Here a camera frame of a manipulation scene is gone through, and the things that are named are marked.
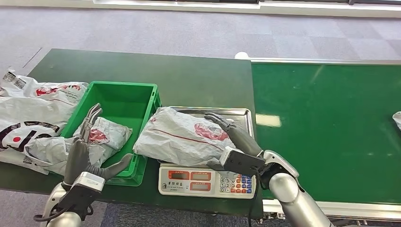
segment weighing scale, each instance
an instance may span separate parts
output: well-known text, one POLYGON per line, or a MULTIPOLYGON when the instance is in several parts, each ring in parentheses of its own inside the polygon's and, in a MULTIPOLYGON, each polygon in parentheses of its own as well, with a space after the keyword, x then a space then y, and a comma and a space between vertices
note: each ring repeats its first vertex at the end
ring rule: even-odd
MULTIPOLYGON (((252 116, 248 109, 172 107, 176 111, 203 118, 205 113, 221 115, 246 129, 253 137, 252 116)), ((255 176, 238 175, 236 179, 221 176, 206 165, 179 166, 161 162, 158 188, 162 195, 199 196, 214 198, 252 199, 256 186, 255 176)))

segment robot finger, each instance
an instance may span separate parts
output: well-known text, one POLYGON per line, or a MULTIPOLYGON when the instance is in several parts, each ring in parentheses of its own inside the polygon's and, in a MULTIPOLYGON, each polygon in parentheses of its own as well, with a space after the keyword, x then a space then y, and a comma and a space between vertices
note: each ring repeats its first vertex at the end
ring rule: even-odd
POLYGON ((231 124, 224 117, 215 113, 205 113, 205 119, 211 120, 212 122, 218 124, 226 132, 231 124))

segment green storage bin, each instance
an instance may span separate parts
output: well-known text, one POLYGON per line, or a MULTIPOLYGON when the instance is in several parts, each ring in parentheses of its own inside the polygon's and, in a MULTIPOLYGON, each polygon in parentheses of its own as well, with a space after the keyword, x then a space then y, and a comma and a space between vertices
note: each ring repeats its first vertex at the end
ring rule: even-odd
MULTIPOLYGON (((103 163, 102 167, 108 167, 120 161, 125 154, 133 153, 132 147, 140 132, 156 109, 161 106, 160 97, 156 84, 93 81, 61 132, 61 136, 72 137, 88 110, 96 103, 102 106, 101 117, 132 128, 132 135, 124 147, 103 163)), ((139 186, 142 183, 147 160, 147 157, 134 154, 131 164, 107 184, 139 186)))

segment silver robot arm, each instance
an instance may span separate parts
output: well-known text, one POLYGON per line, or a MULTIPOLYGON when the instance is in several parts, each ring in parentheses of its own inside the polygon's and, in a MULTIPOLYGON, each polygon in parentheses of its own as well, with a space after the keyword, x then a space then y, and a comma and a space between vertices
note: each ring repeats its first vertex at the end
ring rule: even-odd
POLYGON ((257 175, 261 185, 265 185, 280 202, 292 226, 334 227, 313 198, 301 187, 298 171, 287 160, 274 151, 263 151, 245 130, 220 115, 206 113, 205 119, 218 124, 237 147, 228 149, 219 163, 209 162, 210 168, 248 176, 257 175))
POLYGON ((282 156, 274 151, 263 153, 266 160, 264 171, 275 171, 274 174, 261 176, 267 181, 268 189, 280 202, 286 218, 295 227, 334 227, 313 198, 298 182, 299 173, 282 156))
POLYGON ((40 227, 80 227, 85 217, 93 214, 91 204, 100 196, 105 182, 130 164, 133 154, 124 155, 107 168, 90 163, 89 134, 101 112, 100 104, 88 111, 80 136, 69 150, 63 182, 53 189, 43 214, 34 216, 35 221, 41 222, 40 227))

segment red stripe on bag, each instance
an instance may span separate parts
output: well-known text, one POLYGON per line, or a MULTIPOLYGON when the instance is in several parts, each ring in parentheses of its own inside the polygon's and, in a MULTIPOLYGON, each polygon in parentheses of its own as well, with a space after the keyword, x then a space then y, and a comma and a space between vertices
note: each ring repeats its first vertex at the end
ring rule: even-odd
POLYGON ((190 141, 199 142, 199 143, 206 143, 206 144, 212 145, 212 146, 214 146, 215 148, 217 148, 217 149, 223 151, 223 149, 217 147, 216 145, 213 145, 213 144, 208 143, 208 142, 205 142, 205 141, 194 140, 194 139, 190 139, 190 138, 186 138, 186 137, 182 137, 182 136, 173 135, 173 134, 170 134, 170 133, 168 133, 168 132, 166 132, 166 131, 162 131, 162 130, 159 130, 159 129, 149 129, 149 130, 159 131, 159 132, 168 134, 168 135, 170 135, 170 136, 174 136, 174 137, 181 138, 181 139, 184 139, 184 140, 190 140, 190 141))

